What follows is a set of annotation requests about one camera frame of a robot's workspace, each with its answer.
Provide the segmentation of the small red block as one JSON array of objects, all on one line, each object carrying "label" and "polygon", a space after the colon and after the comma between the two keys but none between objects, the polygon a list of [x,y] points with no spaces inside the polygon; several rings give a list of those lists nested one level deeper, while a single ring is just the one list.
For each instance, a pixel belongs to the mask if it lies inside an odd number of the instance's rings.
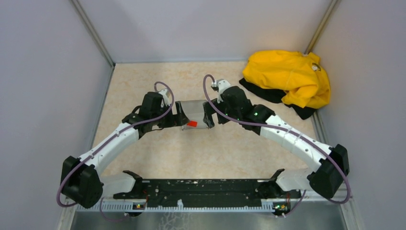
[{"label": "small red block", "polygon": [[197,121],[190,121],[186,124],[188,127],[197,127],[198,122]]}]

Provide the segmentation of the white cardboard box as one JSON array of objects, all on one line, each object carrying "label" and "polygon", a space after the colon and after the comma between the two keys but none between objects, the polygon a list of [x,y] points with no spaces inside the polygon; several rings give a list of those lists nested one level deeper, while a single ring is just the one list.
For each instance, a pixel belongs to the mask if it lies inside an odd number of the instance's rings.
[{"label": "white cardboard box", "polygon": [[181,101],[183,110],[190,121],[197,121],[197,127],[181,126],[182,131],[194,130],[194,129],[209,129],[208,126],[203,122],[203,103],[206,100],[188,100]]}]

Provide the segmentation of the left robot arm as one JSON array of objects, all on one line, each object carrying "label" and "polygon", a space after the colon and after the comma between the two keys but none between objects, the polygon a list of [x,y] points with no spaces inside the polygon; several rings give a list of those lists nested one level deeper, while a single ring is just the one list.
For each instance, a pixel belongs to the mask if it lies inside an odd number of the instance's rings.
[{"label": "left robot arm", "polygon": [[127,147],[136,143],[154,126],[178,127],[188,123],[181,113],[173,114],[175,103],[169,89],[148,92],[140,106],[125,116],[118,127],[101,143],[75,158],[69,156],[63,162],[61,183],[56,200],[62,207],[61,195],[84,208],[91,208],[103,197],[128,194],[138,198],[144,191],[141,178],[132,172],[102,176],[108,165]]}]

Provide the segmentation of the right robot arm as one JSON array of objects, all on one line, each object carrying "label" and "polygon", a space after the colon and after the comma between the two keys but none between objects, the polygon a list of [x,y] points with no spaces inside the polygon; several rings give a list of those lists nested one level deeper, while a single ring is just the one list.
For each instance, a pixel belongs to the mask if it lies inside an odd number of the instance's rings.
[{"label": "right robot arm", "polygon": [[246,130],[273,140],[306,163],[300,170],[278,170],[269,179],[270,193],[283,197],[292,190],[311,190],[335,203],[334,195],[342,184],[347,189],[346,203],[351,198],[348,153],[342,145],[335,147],[321,143],[293,128],[283,121],[270,108],[253,105],[244,91],[237,86],[227,86],[219,90],[218,97],[207,103],[221,118],[220,123],[236,122]]}]

